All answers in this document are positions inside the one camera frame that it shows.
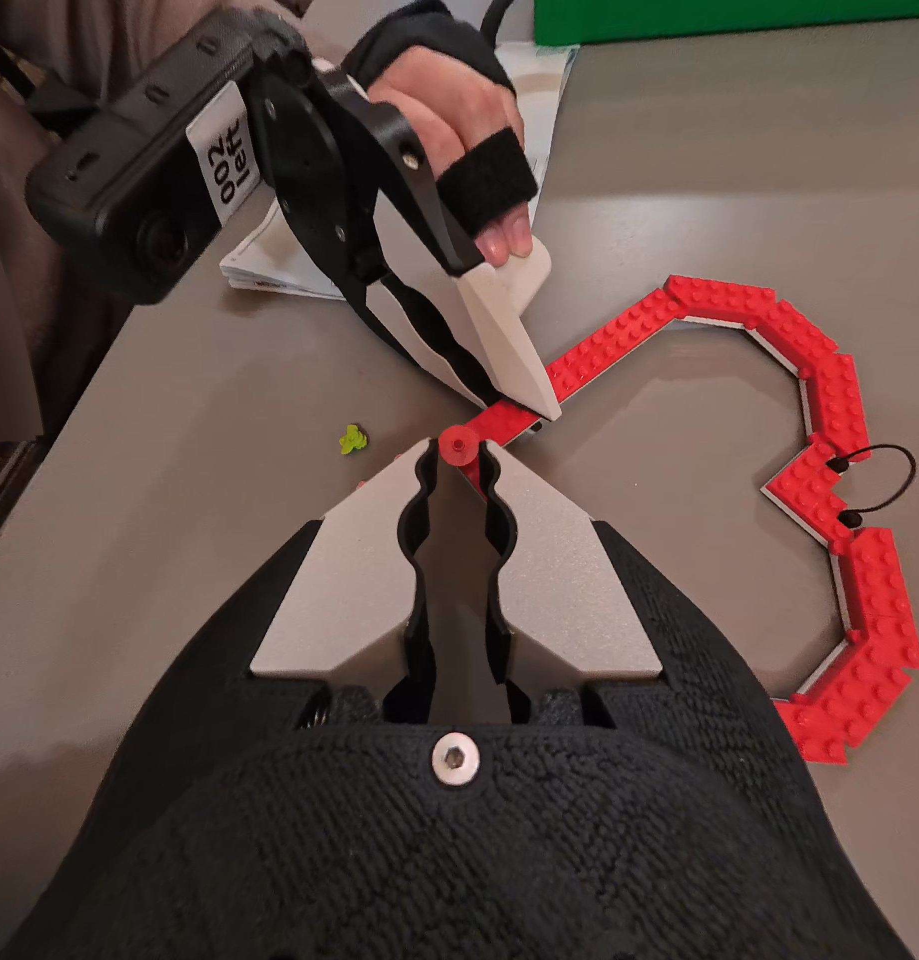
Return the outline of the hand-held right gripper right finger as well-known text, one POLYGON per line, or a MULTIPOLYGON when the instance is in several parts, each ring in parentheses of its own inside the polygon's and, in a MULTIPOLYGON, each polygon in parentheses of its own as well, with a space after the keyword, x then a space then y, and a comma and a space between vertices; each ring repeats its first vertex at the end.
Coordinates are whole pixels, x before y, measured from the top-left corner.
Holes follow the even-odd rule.
POLYGON ((480 444, 490 574, 485 648, 515 724, 556 690, 651 682, 661 661, 610 559, 606 531, 495 440, 480 444))

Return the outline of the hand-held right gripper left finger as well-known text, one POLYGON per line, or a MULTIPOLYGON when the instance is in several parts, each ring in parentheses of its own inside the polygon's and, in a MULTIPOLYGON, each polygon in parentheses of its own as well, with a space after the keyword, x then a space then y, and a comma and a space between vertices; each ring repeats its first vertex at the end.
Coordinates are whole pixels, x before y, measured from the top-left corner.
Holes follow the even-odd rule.
POLYGON ((429 721, 437 665, 417 554, 439 462, 436 441, 421 439, 322 516, 254 675, 362 687, 387 721, 429 721))

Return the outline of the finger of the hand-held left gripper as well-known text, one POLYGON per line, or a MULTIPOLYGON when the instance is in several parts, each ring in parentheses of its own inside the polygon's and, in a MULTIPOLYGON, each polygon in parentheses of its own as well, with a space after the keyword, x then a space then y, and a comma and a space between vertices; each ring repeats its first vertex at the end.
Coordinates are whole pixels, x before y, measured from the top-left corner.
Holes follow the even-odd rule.
POLYGON ((488 262, 457 279, 457 290, 484 352, 494 387, 508 400, 547 421, 562 415, 561 404, 509 293, 488 262))
POLYGON ((459 343, 441 311, 395 274, 368 285, 368 312, 431 377, 474 404, 501 400, 483 364, 459 343))

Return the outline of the red toy brick heart frame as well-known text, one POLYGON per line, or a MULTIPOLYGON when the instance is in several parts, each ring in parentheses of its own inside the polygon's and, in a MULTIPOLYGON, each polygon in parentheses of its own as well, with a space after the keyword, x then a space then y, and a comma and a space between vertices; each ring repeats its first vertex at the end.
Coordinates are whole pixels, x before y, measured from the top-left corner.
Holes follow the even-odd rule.
MULTIPOLYGON (((547 367, 564 401, 674 321, 741 330, 769 353, 800 387, 806 444, 762 487, 762 493, 828 553, 844 638, 802 687, 772 703, 806 762, 844 764, 898 701, 919 670, 919 634, 891 530, 866 527, 872 509, 851 510, 837 496, 842 475, 875 450, 869 442, 854 359, 774 290, 671 275, 656 289, 547 367)), ((440 456, 481 491, 481 443, 509 444, 539 423, 510 400, 487 407, 439 437, 440 456)), ((660 662, 667 658, 647 602, 623 570, 632 548, 609 523, 600 534, 660 662)), ((580 695, 592 723, 606 726, 597 694, 658 693, 673 678, 664 668, 652 681, 594 681, 580 695)))

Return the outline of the person's left hand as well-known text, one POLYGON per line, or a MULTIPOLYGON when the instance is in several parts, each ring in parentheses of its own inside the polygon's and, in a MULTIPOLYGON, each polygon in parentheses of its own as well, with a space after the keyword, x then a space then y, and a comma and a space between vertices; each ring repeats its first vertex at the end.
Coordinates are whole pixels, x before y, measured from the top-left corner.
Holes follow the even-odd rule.
POLYGON ((371 102, 403 114, 443 202, 492 266, 531 253, 528 203, 538 186, 492 41, 442 2, 411 2, 371 27, 342 69, 371 102))

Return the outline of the white instruction booklet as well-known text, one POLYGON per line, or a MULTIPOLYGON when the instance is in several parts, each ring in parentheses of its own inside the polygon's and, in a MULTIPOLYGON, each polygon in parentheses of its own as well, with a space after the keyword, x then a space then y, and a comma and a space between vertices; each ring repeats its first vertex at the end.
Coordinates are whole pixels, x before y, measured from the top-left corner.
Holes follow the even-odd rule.
MULTIPOLYGON (((525 158, 542 188, 562 96, 581 46, 501 42, 501 66, 512 79, 525 128, 525 158)), ((263 221, 220 262, 237 290, 340 301, 342 293, 314 264, 274 200, 263 221)))

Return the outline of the green plastic bin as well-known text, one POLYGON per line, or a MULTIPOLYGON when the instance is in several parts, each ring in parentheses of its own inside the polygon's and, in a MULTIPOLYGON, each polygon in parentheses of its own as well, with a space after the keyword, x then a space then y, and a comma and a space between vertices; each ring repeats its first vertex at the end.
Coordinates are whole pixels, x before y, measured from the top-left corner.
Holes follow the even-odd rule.
POLYGON ((919 1, 535 1, 545 46, 701 37, 919 18, 919 1))

